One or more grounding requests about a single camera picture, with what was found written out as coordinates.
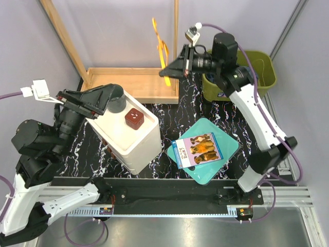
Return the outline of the yellow plastic hanger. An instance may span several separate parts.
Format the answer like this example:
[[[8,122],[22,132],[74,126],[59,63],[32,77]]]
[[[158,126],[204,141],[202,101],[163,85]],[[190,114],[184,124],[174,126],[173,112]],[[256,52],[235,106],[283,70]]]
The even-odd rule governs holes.
[[[152,25],[153,25],[153,29],[155,31],[155,34],[156,34],[156,37],[158,40],[157,49],[159,52],[161,68],[164,69],[169,64],[169,49],[168,49],[165,41],[163,41],[159,35],[159,32],[157,30],[157,22],[154,17],[152,18]]]

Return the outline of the blue tank top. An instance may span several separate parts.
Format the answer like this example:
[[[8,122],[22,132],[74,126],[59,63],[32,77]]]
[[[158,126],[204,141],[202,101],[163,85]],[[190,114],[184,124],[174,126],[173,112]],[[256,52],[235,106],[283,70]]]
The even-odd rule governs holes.
[[[253,79],[253,74],[252,74],[252,71],[251,71],[250,67],[249,67],[249,66],[243,66],[243,67],[249,72],[250,76],[251,76],[252,79]],[[259,75],[258,75],[257,73],[255,73],[255,75],[256,75],[257,81],[259,81]],[[213,74],[206,74],[206,75],[205,75],[205,78],[206,78],[209,82],[213,83],[214,75],[213,75]]]

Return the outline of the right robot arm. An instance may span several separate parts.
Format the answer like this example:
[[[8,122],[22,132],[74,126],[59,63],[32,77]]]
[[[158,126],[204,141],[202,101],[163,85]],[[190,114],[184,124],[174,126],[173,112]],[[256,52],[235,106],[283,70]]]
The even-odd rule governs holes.
[[[199,54],[193,45],[184,45],[179,56],[159,75],[184,79],[190,73],[212,74],[213,82],[234,103],[251,128],[259,151],[248,158],[248,167],[233,191],[236,202],[245,204],[263,177],[287,158],[297,145],[288,137],[264,107],[257,90],[255,72],[237,63],[239,45],[233,35],[218,33],[213,38],[211,53]]]

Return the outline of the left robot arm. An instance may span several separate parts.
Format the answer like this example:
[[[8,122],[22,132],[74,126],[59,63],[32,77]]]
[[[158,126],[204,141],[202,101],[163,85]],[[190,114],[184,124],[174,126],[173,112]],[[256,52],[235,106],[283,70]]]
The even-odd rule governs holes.
[[[1,212],[1,246],[11,246],[43,234],[58,218],[90,203],[114,200],[111,186],[103,178],[90,178],[81,189],[49,202],[40,202],[62,165],[86,119],[102,116],[108,103],[122,88],[108,84],[78,92],[58,92],[54,123],[23,121],[12,144],[20,154],[13,186]]]

